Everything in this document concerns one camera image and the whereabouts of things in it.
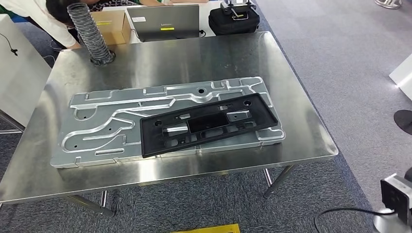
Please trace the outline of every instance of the stainless steel table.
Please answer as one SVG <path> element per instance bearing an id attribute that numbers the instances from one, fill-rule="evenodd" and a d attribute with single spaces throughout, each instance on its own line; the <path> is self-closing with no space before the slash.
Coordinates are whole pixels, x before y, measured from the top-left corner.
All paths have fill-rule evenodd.
<path id="1" fill-rule="evenodd" d="M 336 145 L 270 33 L 147 42 L 111 48 L 117 57 L 94 67 L 86 50 L 60 53 L 38 106 L 0 183 L 0 203 L 65 199 L 104 215 L 106 190 L 263 169 L 268 197 L 297 164 L 329 160 Z M 219 153 L 55 169 L 52 151 L 75 93 L 261 76 L 286 133 L 281 144 Z M 266 168 L 286 166 L 271 181 Z M 103 191 L 101 204 L 78 194 Z"/>

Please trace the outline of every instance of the silver flexible hose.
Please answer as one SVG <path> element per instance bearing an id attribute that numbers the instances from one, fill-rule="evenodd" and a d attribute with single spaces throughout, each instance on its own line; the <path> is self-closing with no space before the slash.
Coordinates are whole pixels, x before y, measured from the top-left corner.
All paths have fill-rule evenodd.
<path id="1" fill-rule="evenodd" d="M 73 3 L 67 7 L 67 12 L 90 53 L 92 63 L 102 66 L 113 62 L 114 53 L 107 48 L 89 7 L 85 3 Z"/>

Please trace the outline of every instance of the white sticker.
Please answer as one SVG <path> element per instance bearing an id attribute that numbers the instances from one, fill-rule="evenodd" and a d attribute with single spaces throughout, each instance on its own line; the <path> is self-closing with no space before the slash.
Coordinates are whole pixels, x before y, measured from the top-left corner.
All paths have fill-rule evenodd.
<path id="1" fill-rule="evenodd" d="M 132 18 L 133 22 L 146 22 L 146 18 L 145 17 L 133 17 Z"/>

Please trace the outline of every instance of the aluminum plate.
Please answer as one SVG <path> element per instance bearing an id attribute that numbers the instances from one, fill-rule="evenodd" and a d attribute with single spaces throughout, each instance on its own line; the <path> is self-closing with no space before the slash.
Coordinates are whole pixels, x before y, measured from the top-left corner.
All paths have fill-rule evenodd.
<path id="1" fill-rule="evenodd" d="M 279 120 L 277 126 L 146 158 L 155 159 L 281 142 L 285 133 L 262 78 L 76 94 L 69 103 L 50 164 L 56 168 L 70 168 L 143 159 L 139 125 L 142 117 L 253 93 L 261 94 Z"/>

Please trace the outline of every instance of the laptop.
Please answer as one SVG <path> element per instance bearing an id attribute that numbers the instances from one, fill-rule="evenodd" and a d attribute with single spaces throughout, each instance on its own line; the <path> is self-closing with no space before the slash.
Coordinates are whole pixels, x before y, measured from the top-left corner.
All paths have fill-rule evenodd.
<path id="1" fill-rule="evenodd" d="M 140 41 L 199 37 L 199 5 L 127 8 Z"/>

